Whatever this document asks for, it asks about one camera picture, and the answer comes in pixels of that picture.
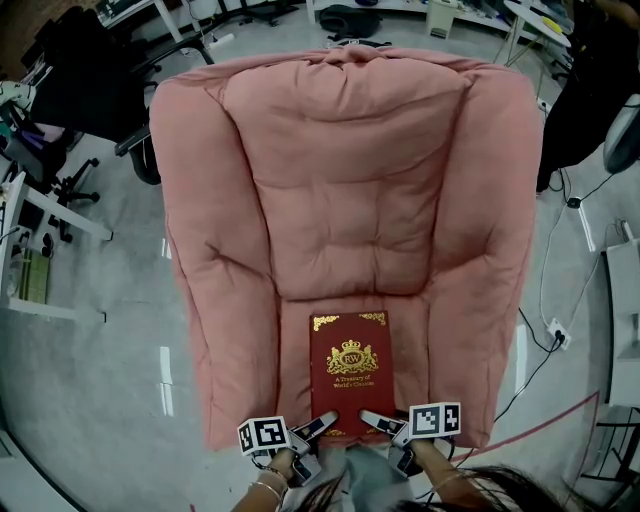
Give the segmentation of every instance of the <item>table leg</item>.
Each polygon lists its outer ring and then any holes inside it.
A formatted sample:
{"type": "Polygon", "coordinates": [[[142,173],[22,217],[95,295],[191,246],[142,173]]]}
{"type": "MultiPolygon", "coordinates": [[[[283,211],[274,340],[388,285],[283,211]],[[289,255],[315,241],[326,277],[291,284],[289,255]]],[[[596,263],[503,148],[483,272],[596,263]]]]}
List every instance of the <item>table leg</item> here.
{"type": "Polygon", "coordinates": [[[541,37],[542,37],[542,36],[541,36],[541,35],[539,35],[538,37],[536,37],[535,39],[533,39],[533,40],[532,40],[532,41],[531,41],[527,46],[525,46],[522,50],[520,50],[520,51],[518,52],[518,54],[517,54],[515,57],[510,58],[510,59],[507,61],[507,63],[505,64],[505,66],[506,66],[506,67],[509,67],[509,66],[511,66],[511,65],[513,65],[513,64],[515,64],[515,62],[516,62],[520,57],[522,57],[525,53],[527,53],[527,51],[529,51],[529,49],[530,49],[534,44],[536,44],[536,43],[540,40],[540,38],[541,38],[541,37]]]}
{"type": "Polygon", "coordinates": [[[49,306],[47,304],[39,304],[37,302],[29,302],[28,300],[10,298],[9,309],[20,311],[21,313],[29,313],[31,315],[43,315],[54,318],[63,318],[65,320],[75,320],[82,323],[104,323],[107,316],[99,311],[91,309],[79,310],[69,308],[59,308],[57,306],[49,306]]]}
{"type": "Polygon", "coordinates": [[[516,19],[513,22],[513,31],[510,31],[511,34],[511,44],[509,45],[509,55],[507,55],[507,63],[505,66],[509,66],[509,61],[511,60],[511,55],[513,54],[513,46],[515,45],[518,37],[520,36],[520,31],[518,30],[518,24],[520,23],[520,17],[516,16],[516,19]]]}
{"type": "Polygon", "coordinates": [[[509,41],[509,38],[511,37],[511,32],[513,31],[513,26],[509,27],[509,31],[507,32],[507,37],[505,37],[502,40],[502,43],[500,44],[500,49],[498,50],[498,53],[496,53],[495,58],[493,59],[493,63],[495,64],[496,61],[498,60],[498,57],[500,57],[500,53],[502,52],[502,49],[504,48],[504,45],[507,43],[507,41],[509,41]]]}
{"type": "Polygon", "coordinates": [[[191,16],[191,9],[189,8],[191,6],[189,5],[189,0],[182,0],[182,5],[184,5],[184,8],[189,13],[189,17],[191,18],[191,26],[193,27],[193,30],[196,31],[196,34],[199,32],[202,32],[202,28],[200,28],[200,23],[198,23],[198,20],[191,16]]]}
{"type": "Polygon", "coordinates": [[[307,17],[310,25],[316,24],[316,11],[313,9],[313,0],[307,0],[307,17]]]}
{"type": "MultiPolygon", "coordinates": [[[[546,42],[547,42],[546,38],[542,40],[543,53],[544,53],[544,50],[546,50],[547,48],[546,42]]],[[[540,59],[540,78],[538,78],[538,88],[536,89],[536,100],[540,97],[540,89],[542,88],[543,77],[544,77],[544,60],[540,59]]]]}
{"type": "Polygon", "coordinates": [[[169,13],[167,6],[164,5],[164,2],[162,0],[153,0],[153,3],[155,4],[156,9],[158,9],[158,13],[160,13],[162,21],[164,21],[164,24],[169,29],[169,32],[171,32],[173,40],[176,43],[180,43],[181,41],[183,41],[184,38],[182,37],[180,30],[178,30],[175,21],[173,21],[173,18],[171,17],[171,13],[169,13]]]}
{"type": "Polygon", "coordinates": [[[60,220],[68,222],[72,226],[75,226],[82,231],[86,231],[93,236],[96,236],[102,240],[111,240],[113,238],[113,231],[108,230],[100,224],[96,224],[88,219],[85,219],[81,215],[72,212],[68,208],[65,208],[61,204],[52,201],[47,196],[41,194],[37,190],[31,187],[27,188],[27,195],[25,199],[32,204],[42,208],[44,211],[51,213],[54,217],[60,220]]]}

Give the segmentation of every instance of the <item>tufted cushion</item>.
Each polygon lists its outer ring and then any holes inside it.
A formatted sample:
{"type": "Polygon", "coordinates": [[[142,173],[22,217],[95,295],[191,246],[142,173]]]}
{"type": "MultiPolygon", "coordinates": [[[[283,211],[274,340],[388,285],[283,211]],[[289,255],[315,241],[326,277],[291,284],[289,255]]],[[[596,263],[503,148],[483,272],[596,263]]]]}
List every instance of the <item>tufted cushion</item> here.
{"type": "Polygon", "coordinates": [[[504,68],[351,46],[231,61],[151,109],[212,448],[310,419],[310,314],[387,309],[396,405],[489,439],[534,215],[541,123],[504,68]]]}

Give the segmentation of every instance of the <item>hair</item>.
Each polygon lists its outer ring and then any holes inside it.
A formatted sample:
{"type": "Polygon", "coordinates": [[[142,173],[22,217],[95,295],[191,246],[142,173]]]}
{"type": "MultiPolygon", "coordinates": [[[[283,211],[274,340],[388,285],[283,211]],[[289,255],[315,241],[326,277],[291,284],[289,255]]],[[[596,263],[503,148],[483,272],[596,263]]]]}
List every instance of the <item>hair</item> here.
{"type": "MultiPolygon", "coordinates": [[[[531,477],[506,466],[487,466],[462,470],[461,475],[474,483],[486,500],[486,504],[470,507],[455,503],[431,503],[401,501],[391,510],[393,512],[566,512],[566,504],[563,505],[548,490],[544,489],[531,477]]],[[[287,509],[287,512],[327,512],[332,504],[334,494],[340,485],[342,477],[313,489],[295,507],[287,509]]],[[[577,508],[585,512],[598,512],[598,508],[587,502],[573,491],[569,490],[577,508]]]]}

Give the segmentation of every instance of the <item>book cover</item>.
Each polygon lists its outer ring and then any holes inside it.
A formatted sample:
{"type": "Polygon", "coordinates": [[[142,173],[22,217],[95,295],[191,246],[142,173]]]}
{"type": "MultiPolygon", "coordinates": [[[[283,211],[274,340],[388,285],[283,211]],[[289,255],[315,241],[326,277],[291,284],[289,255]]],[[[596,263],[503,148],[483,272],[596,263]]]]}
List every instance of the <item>book cover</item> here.
{"type": "Polygon", "coordinates": [[[312,415],[340,415],[325,435],[350,440],[379,434],[358,413],[395,412],[387,312],[312,315],[310,332],[312,415]]]}

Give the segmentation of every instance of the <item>power outlet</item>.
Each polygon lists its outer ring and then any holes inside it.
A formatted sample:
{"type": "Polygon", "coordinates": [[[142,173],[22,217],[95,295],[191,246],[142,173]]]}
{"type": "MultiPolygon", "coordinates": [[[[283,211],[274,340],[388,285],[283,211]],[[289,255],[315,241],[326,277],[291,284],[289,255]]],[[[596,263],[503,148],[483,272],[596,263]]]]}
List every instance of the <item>power outlet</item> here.
{"type": "Polygon", "coordinates": [[[564,327],[562,327],[562,325],[560,325],[558,319],[554,318],[553,320],[551,320],[549,327],[547,327],[547,332],[551,336],[551,340],[554,342],[556,341],[556,333],[558,331],[560,331],[560,334],[564,335],[564,341],[562,342],[560,347],[562,348],[562,350],[567,350],[569,348],[569,345],[571,344],[571,336],[569,336],[569,332],[564,327]]]}

